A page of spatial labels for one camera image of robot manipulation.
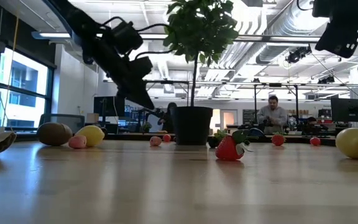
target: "red strawberry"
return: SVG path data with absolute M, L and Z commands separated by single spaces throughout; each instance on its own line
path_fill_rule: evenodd
M 285 142 L 285 138 L 282 134 L 275 134 L 273 135 L 272 137 L 272 143 L 275 145 L 275 146 L 281 146 L 282 144 L 284 144 Z
M 240 159 L 244 153 L 238 155 L 236 150 L 236 142 L 232 136 L 225 136 L 221 143 L 219 143 L 218 148 L 215 151 L 215 155 L 219 159 L 233 161 Z

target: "yellow fruit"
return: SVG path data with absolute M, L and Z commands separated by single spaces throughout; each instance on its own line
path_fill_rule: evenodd
M 342 130 L 336 136 L 335 144 L 345 156 L 358 159 L 358 128 Z
M 81 128 L 75 135 L 86 137 L 86 147 L 97 146 L 103 141 L 104 138 L 103 131 L 95 125 L 85 126 L 84 128 Z

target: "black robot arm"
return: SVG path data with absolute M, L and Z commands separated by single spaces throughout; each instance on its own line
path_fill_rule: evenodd
M 152 63 L 148 57 L 133 61 L 129 53 L 143 44 L 143 39 L 133 28 L 132 22 L 120 17 L 121 23 L 115 28 L 107 26 L 110 21 L 100 24 L 68 0 L 42 0 L 60 19 L 74 42 L 83 50 L 83 61 L 94 61 L 117 85 L 117 96 L 127 98 L 146 108 L 154 105 L 145 89 L 143 77 L 151 72 Z

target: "plastic fruit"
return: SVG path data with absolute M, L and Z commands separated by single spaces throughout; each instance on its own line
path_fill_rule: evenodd
M 68 147 L 72 149 L 83 149 L 86 147 L 85 136 L 73 136 L 68 140 Z
M 165 141 L 165 142 L 170 142 L 171 141 L 171 135 L 169 134 L 166 134 L 162 137 L 162 139 Z
M 150 138 L 150 146 L 159 146 L 162 140 L 160 137 L 153 136 Z
M 103 141 L 104 138 L 103 131 L 95 125 L 85 126 L 84 128 L 81 128 L 75 135 L 86 137 L 86 147 L 97 146 Z
M 336 136 L 335 145 L 345 156 L 358 159 L 358 128 L 342 130 Z
M 320 140 L 320 138 L 311 138 L 310 144 L 312 144 L 314 146 L 319 146 L 321 144 L 321 140 Z
M 238 154 L 236 150 L 236 142 L 233 137 L 225 136 L 221 143 L 219 143 L 218 148 L 215 151 L 215 155 L 218 159 L 235 161 L 237 159 L 241 159 L 244 152 L 242 154 Z
M 39 126 L 37 137 L 41 143 L 48 146 L 61 146 L 73 137 L 73 133 L 65 124 L 48 122 Z
M 275 145 L 275 146 L 281 146 L 282 144 L 284 144 L 285 142 L 285 138 L 282 134 L 275 134 L 273 135 L 272 137 L 272 143 Z

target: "green leaves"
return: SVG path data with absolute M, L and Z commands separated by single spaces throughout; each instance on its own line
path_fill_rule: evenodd
M 239 35 L 232 10 L 233 3 L 229 0 L 172 0 L 167 10 L 169 27 L 164 29 L 167 37 L 163 45 L 175 55 L 184 55 L 187 63 L 194 60 L 207 66 L 218 63 L 226 47 Z
M 168 47 L 172 42 L 176 41 L 175 38 L 175 34 L 174 33 L 170 33 L 168 34 L 168 36 L 164 39 L 164 41 L 162 42 L 162 45 Z
M 205 63 L 205 55 L 200 54 L 200 62 Z
M 250 144 L 250 141 L 249 141 L 250 139 L 258 139 L 258 137 L 248 136 L 246 133 L 247 133 L 247 130 L 237 130 L 237 131 L 234 131 L 233 134 L 231 134 L 231 136 L 233 137 L 236 144 L 240 144 L 243 142 L 247 146 Z
M 226 134 L 224 131 L 218 130 L 218 132 L 214 134 L 214 137 L 216 137 L 216 139 L 220 142 L 227 135 L 228 134 Z
M 171 5 L 169 5 L 167 14 L 171 13 L 174 8 L 176 8 L 178 6 L 181 6 L 181 5 L 182 5 L 181 2 L 175 2 L 175 3 L 171 4 Z

